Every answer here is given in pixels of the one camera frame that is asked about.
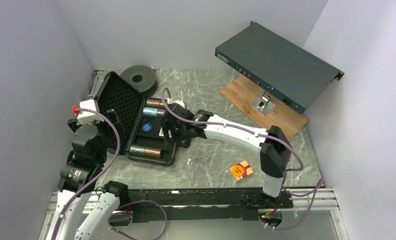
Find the blue dealer button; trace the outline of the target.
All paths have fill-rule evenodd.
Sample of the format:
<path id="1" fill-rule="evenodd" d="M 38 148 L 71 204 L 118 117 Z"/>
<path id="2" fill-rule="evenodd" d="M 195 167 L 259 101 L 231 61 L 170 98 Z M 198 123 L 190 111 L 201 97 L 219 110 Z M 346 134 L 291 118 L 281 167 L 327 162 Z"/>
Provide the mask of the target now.
<path id="1" fill-rule="evenodd" d="M 153 127 L 153 124 L 152 124 L 151 122 L 145 122 L 145 123 L 142 125 L 142 131 L 143 131 L 144 133 L 150 132 L 153 128 L 154 128 L 154 127 Z"/>

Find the dark brown poker chip stack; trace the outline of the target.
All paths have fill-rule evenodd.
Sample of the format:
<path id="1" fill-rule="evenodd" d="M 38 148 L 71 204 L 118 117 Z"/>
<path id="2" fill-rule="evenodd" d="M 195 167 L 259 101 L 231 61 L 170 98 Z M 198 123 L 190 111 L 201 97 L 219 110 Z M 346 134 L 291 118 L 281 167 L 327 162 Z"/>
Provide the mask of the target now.
<path id="1" fill-rule="evenodd" d="M 148 157 L 160 158 L 161 151 L 161 149 L 146 147 L 144 150 L 144 154 Z"/>

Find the grey-green poker chip stack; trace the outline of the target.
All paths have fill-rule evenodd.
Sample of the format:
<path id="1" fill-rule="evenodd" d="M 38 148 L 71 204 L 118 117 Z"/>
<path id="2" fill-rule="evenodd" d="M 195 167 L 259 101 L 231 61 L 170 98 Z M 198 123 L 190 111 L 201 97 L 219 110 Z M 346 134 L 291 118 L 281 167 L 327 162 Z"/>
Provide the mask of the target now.
<path id="1" fill-rule="evenodd" d="M 146 148 L 143 146 L 132 145 L 129 148 L 129 153 L 132 155 L 144 156 L 146 153 Z"/>

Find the black poker set case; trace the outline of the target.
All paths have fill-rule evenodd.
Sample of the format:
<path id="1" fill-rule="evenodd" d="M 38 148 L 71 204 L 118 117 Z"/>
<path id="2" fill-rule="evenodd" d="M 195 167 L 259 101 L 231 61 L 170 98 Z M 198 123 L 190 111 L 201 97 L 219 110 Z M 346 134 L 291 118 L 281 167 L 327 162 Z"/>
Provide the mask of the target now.
<path id="1" fill-rule="evenodd" d="M 171 166 L 174 163 L 178 144 L 166 142 L 164 137 L 159 136 L 159 131 L 162 129 L 162 116 L 143 115 L 143 108 L 147 107 L 148 97 L 112 71 L 104 75 L 102 85 L 94 99 L 98 102 L 100 112 L 108 117 L 119 130 L 120 152 L 128 159 L 162 166 Z M 146 122 L 153 124 L 154 128 L 150 132 L 142 131 L 142 125 Z M 130 146 L 161 149 L 161 157 L 130 154 Z"/>

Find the red yellow card box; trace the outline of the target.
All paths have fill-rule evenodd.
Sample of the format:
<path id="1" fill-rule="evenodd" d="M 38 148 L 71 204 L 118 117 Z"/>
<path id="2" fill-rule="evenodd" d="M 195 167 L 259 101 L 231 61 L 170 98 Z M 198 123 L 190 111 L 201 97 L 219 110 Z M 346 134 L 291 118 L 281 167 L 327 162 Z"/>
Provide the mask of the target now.
<path id="1" fill-rule="evenodd" d="M 251 167 L 247 160 L 241 161 L 233 165 L 229 171 L 232 173 L 236 182 L 248 177 L 254 173 L 254 169 Z"/>

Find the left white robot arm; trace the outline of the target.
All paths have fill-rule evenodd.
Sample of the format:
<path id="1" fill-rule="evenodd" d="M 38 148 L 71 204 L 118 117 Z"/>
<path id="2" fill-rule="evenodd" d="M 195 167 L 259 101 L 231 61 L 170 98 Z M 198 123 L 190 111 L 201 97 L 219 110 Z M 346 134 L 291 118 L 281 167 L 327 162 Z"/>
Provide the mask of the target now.
<path id="1" fill-rule="evenodd" d="M 117 144 L 120 136 L 106 117 L 88 124 L 71 119 L 68 125 L 75 133 L 73 149 L 61 170 L 56 210 L 46 238 L 94 240 L 112 212 L 125 209 L 130 201 L 126 184 L 109 181 L 104 184 L 94 208 L 86 218 L 82 218 L 97 179 L 108 169 L 104 166 L 110 145 L 107 132 L 112 130 L 115 133 Z"/>

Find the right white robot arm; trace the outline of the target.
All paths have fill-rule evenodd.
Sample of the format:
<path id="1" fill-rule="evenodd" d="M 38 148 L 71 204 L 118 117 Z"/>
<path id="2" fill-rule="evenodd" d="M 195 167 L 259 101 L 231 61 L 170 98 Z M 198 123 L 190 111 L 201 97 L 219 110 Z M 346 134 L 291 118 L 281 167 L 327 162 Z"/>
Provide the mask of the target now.
<path id="1" fill-rule="evenodd" d="M 293 149 L 279 127 L 249 127 L 205 110 L 193 114 L 177 103 L 165 104 L 164 107 L 163 133 L 166 140 L 214 139 L 258 153 L 264 172 L 262 203 L 272 208 L 280 202 L 282 181 Z"/>

